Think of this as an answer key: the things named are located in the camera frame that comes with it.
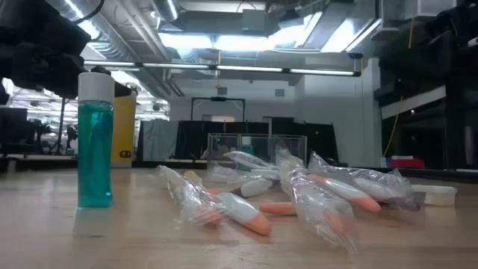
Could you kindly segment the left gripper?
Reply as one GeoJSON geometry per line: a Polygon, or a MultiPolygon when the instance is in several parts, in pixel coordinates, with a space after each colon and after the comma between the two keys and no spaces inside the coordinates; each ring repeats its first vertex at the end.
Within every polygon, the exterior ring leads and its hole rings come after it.
{"type": "MultiPolygon", "coordinates": [[[[78,96],[78,76],[85,71],[81,53],[90,35],[70,21],[50,22],[36,41],[23,41],[13,50],[10,79],[18,87],[40,88],[74,99],[78,96]]],[[[111,71],[95,66],[91,72],[112,77],[111,71]]],[[[131,89],[114,80],[115,97],[131,95],[131,89]]]]}

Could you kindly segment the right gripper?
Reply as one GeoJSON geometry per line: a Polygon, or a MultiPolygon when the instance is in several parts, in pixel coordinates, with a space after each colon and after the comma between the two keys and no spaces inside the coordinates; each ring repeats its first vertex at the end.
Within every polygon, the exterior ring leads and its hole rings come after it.
{"type": "Polygon", "coordinates": [[[450,31],[428,43],[386,55],[379,66],[395,76],[410,79],[438,79],[448,75],[454,61],[454,36],[450,31]]]}

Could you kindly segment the teal mouthwash bottle white cap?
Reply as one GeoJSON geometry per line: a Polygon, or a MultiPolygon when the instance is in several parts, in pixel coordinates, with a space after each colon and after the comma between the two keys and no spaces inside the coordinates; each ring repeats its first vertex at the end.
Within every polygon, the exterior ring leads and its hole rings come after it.
{"type": "Polygon", "coordinates": [[[252,145],[252,138],[250,136],[242,136],[240,142],[240,150],[242,152],[254,155],[254,147],[252,145]]]}
{"type": "Polygon", "coordinates": [[[78,206],[111,206],[114,80],[98,72],[78,76],[78,206]]]}

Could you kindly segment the yellow wipes canister white lid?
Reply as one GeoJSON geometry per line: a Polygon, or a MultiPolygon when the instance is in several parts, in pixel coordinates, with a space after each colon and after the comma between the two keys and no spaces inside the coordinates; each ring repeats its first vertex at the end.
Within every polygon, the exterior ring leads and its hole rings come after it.
{"type": "Polygon", "coordinates": [[[134,155],[134,130],[137,95],[114,99],[114,130],[111,166],[129,168],[134,155]]]}

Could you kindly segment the grey hanging cloth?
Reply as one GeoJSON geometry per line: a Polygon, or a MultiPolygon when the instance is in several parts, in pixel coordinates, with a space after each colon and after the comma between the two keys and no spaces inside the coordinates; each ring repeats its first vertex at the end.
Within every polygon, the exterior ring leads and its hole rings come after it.
{"type": "Polygon", "coordinates": [[[176,153],[179,121],[142,120],[137,149],[141,161],[167,161],[176,153]]]}

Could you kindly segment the black equipment stand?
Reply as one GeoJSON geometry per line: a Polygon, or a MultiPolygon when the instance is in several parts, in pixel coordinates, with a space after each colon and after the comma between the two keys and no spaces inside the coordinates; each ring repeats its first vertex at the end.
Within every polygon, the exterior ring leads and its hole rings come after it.
{"type": "Polygon", "coordinates": [[[62,98],[61,110],[60,110],[60,122],[59,122],[59,128],[58,128],[58,137],[57,137],[57,140],[54,144],[54,148],[55,148],[54,155],[61,155],[60,146],[61,146],[61,138],[62,138],[62,134],[63,134],[63,119],[64,119],[65,107],[66,107],[67,102],[68,102],[68,99],[62,98]]]}

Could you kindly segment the angled ceiling light panel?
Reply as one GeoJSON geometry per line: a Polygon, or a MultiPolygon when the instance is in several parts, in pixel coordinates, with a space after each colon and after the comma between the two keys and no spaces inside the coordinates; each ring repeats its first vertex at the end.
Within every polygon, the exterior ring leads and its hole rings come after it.
{"type": "Polygon", "coordinates": [[[370,34],[382,19],[374,18],[346,18],[333,32],[326,44],[320,49],[321,52],[342,52],[355,48],[364,38],[362,34],[370,34]]]}

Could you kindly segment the bright ceiling light panel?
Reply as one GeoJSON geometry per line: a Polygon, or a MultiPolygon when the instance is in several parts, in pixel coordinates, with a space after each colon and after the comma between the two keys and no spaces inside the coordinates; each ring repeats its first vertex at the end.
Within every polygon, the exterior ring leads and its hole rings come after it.
{"type": "Polygon", "coordinates": [[[166,47],[174,49],[218,49],[223,51],[267,51],[274,48],[274,44],[266,37],[248,37],[235,35],[208,35],[166,34],[159,33],[161,42],[166,47]]]}

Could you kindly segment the red box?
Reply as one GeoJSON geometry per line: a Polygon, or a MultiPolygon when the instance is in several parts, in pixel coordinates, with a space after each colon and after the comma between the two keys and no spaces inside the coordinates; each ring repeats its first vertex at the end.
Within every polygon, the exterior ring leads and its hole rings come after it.
{"type": "Polygon", "coordinates": [[[391,159],[390,160],[391,167],[402,167],[402,168],[418,168],[423,169],[425,168],[425,162],[419,158],[413,159],[391,159]]]}

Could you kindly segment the black monitor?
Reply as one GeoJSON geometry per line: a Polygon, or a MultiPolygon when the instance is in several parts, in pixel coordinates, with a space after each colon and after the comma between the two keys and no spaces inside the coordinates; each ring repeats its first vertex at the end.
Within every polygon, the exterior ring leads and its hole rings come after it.
{"type": "Polygon", "coordinates": [[[19,152],[28,145],[27,115],[26,108],[0,107],[0,154],[19,152]]]}

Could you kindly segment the long LED light bar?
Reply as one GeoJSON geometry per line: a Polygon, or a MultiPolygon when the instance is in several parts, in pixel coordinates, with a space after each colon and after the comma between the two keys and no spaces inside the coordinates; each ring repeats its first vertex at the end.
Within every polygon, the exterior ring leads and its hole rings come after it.
{"type": "Polygon", "coordinates": [[[344,71],[333,69],[301,69],[281,67],[249,67],[232,66],[222,64],[169,64],[169,63],[148,63],[131,61],[85,61],[85,66],[101,67],[131,67],[131,68],[156,68],[156,69],[185,69],[185,70],[213,70],[213,71],[238,71],[238,72],[267,72],[295,75],[328,75],[328,76],[349,76],[359,77],[359,71],[344,71]]]}

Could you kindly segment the clear acrylic organizer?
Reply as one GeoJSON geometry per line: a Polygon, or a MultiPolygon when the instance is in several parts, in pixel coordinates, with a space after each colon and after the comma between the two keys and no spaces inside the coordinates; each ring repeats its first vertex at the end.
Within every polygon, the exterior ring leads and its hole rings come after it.
{"type": "Polygon", "coordinates": [[[307,137],[286,134],[232,134],[210,133],[207,136],[207,146],[201,159],[209,164],[231,161],[223,154],[240,150],[242,136],[250,136],[254,147],[254,156],[271,164],[276,163],[276,150],[281,147],[302,161],[307,160],[307,137]]]}

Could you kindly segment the wide silver ventilation duct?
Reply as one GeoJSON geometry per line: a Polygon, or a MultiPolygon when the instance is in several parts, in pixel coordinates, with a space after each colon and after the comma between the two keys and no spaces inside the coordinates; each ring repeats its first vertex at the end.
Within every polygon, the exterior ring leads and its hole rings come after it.
{"type": "Polygon", "coordinates": [[[81,22],[92,40],[82,53],[87,60],[168,62],[170,57],[150,19],[148,0],[46,0],[71,21],[85,17],[102,5],[92,18],[81,22]]]}

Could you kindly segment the narrow silver ventilation duct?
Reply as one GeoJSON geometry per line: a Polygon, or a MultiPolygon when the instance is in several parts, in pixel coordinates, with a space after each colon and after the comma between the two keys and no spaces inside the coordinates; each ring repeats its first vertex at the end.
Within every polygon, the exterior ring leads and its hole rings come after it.
{"type": "Polygon", "coordinates": [[[178,19],[180,6],[176,0],[151,0],[151,2],[162,20],[172,22],[178,19]]]}

